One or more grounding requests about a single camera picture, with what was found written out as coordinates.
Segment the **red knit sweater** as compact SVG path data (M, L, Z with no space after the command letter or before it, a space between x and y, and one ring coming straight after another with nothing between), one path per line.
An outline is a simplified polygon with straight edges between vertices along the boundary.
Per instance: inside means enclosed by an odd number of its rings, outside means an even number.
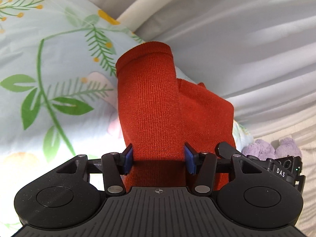
M231 103L176 76L170 47L138 45L116 62L118 115L133 166L124 183L131 187L186 184L184 145L214 152L220 142L235 145Z

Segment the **purple fluffy plush toy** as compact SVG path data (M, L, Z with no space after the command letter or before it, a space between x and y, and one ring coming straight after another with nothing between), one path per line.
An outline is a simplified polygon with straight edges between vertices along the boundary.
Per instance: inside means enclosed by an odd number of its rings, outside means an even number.
M262 139L257 139L254 143L244 147L242 154L257 157L261 161L265 161L268 158L303 157L300 148L297 147L295 141L290 137L281 139L276 149L270 143Z

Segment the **white curtain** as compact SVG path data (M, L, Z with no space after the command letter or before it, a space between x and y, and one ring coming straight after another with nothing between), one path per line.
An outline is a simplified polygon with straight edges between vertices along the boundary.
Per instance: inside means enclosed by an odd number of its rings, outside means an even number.
M298 227L315 236L315 0L89 0L234 105L257 149L303 158Z

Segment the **floral white bed sheet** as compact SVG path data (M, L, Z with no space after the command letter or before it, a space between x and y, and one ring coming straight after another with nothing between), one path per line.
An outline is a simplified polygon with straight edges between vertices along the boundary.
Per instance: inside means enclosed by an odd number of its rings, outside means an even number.
M1 0L1 236L21 228L24 185L125 148L115 64L140 43L88 0Z

